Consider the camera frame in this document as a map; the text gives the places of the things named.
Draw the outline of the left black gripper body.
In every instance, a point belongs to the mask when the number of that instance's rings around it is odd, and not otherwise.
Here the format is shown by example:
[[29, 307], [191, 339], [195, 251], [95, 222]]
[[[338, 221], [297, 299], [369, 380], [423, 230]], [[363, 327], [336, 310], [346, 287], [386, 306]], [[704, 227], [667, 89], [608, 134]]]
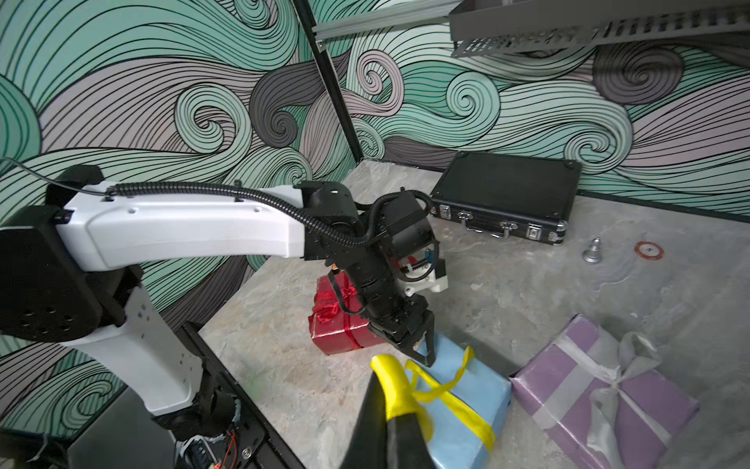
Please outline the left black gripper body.
[[355, 314], [369, 321], [371, 332], [395, 348], [424, 340], [425, 324], [435, 315], [423, 296], [406, 294], [416, 277], [398, 261], [365, 258], [351, 267], [351, 281], [359, 301]]

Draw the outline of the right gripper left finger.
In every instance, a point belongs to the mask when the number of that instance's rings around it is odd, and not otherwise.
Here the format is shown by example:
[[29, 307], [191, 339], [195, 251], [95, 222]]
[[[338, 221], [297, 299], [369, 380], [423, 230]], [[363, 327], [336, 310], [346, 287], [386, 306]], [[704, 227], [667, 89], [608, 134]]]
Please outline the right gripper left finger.
[[386, 469], [387, 435], [386, 398], [373, 372], [341, 468]]

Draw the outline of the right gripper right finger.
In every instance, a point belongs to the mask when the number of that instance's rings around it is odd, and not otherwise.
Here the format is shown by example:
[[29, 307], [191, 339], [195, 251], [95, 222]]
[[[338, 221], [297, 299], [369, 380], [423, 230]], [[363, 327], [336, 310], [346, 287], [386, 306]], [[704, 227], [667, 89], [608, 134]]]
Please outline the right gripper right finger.
[[417, 414], [404, 414], [387, 422], [386, 463], [389, 469], [437, 469], [425, 441]]

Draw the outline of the yellow ribbon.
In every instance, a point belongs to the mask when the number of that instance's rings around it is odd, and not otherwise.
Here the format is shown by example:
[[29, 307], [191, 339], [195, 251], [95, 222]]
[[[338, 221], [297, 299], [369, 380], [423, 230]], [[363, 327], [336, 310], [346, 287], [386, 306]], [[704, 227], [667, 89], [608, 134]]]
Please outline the yellow ribbon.
[[377, 375], [385, 394], [386, 420], [389, 421], [404, 414], [417, 414], [424, 438], [429, 442], [435, 433], [435, 426], [423, 404], [440, 400], [468, 430], [480, 439], [488, 451], [492, 451], [496, 443], [496, 435], [491, 425], [471, 406], [452, 393], [475, 357], [473, 348], [468, 347], [464, 351], [462, 363], [453, 379], [445, 384], [439, 383], [414, 361], [402, 365], [389, 354], [374, 357], [370, 362], [370, 367]]

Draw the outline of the blue gift box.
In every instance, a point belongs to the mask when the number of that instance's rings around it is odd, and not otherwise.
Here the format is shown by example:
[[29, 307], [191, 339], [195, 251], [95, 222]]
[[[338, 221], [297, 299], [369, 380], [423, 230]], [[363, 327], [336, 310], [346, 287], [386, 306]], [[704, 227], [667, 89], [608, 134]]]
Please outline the blue gift box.
[[405, 365], [432, 424], [429, 453], [437, 468], [484, 468], [506, 420], [511, 383], [479, 361], [472, 348], [441, 334], [435, 336], [435, 352], [431, 367]]

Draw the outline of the purple gift box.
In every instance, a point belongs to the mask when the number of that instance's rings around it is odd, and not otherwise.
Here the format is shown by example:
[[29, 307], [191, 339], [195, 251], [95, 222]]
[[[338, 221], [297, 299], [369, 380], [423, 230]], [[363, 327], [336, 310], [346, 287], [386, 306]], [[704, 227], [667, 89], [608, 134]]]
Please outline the purple gift box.
[[518, 403], [579, 468], [654, 468], [700, 410], [644, 334], [573, 317], [510, 377]]

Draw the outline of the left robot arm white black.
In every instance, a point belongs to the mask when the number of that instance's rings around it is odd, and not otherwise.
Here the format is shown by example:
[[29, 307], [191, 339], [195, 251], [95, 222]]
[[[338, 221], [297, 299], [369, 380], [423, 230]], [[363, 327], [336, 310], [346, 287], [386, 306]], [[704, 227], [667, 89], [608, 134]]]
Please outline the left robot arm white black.
[[238, 403], [154, 311], [142, 265], [238, 255], [323, 261], [348, 276], [357, 314], [376, 336], [433, 365], [434, 314], [407, 289], [437, 285], [433, 206], [415, 190], [360, 204], [339, 183], [115, 183], [96, 166], [75, 166], [48, 181], [43, 204], [1, 227], [1, 331], [94, 358], [180, 441], [220, 437]]

